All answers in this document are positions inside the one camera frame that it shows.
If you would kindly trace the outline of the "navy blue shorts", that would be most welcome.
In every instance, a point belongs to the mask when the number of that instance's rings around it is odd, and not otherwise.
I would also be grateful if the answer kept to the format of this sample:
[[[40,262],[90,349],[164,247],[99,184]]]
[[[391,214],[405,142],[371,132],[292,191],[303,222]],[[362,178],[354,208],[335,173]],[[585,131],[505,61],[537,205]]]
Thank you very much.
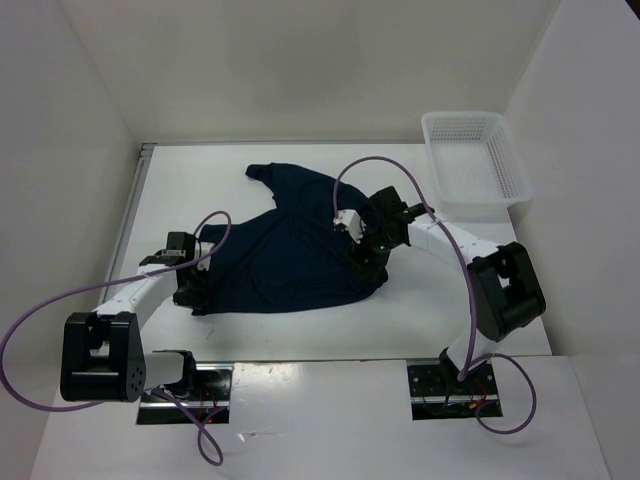
[[[351,239],[335,230],[335,206],[364,212],[368,199],[348,184],[301,166],[251,164],[246,176],[272,193],[273,209],[232,227],[204,226],[220,243],[192,313],[289,313],[352,304],[388,280],[384,266],[361,267]]]

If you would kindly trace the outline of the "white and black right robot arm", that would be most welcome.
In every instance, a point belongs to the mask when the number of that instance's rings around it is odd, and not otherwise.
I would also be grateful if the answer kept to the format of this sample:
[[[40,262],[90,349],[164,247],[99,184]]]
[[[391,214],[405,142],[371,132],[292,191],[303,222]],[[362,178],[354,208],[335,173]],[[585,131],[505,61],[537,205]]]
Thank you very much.
[[[513,331],[546,310],[546,300],[526,248],[498,244],[437,217],[424,203],[410,206],[393,187],[371,196],[359,209],[337,209],[334,228],[349,235],[348,256],[363,273],[386,266],[400,246],[418,249],[463,275],[470,325],[439,356],[440,385],[460,393]]]

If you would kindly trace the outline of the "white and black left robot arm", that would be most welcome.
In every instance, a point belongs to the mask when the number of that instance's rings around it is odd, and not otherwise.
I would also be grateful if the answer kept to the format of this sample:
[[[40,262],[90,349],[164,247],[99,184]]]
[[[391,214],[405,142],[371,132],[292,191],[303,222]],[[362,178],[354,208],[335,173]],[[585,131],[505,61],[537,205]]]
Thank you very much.
[[[60,391],[69,402],[134,402],[165,387],[185,400],[200,385],[196,360],[184,349],[146,353],[141,327],[168,299],[179,307],[204,305],[208,262],[196,236],[171,232],[166,247],[145,257],[138,279],[91,312],[64,325]]]

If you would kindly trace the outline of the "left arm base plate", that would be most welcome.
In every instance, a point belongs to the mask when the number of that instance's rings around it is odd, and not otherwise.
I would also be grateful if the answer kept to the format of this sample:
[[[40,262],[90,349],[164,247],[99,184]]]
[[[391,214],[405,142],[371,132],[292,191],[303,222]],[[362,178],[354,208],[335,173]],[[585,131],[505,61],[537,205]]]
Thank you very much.
[[[230,417],[233,366],[199,364],[198,379],[188,394],[178,396],[181,405],[199,422],[228,424]],[[140,400],[136,424],[166,426],[189,424],[190,419],[171,401],[152,393]]]

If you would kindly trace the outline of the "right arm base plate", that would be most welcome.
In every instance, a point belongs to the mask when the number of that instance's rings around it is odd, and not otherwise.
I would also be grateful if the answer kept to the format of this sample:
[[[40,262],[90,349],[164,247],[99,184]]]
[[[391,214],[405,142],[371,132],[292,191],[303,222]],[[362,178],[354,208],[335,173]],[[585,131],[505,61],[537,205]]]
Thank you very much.
[[[438,360],[407,364],[412,419],[451,420],[502,416],[497,384],[491,365],[476,368],[462,383],[449,378]]]

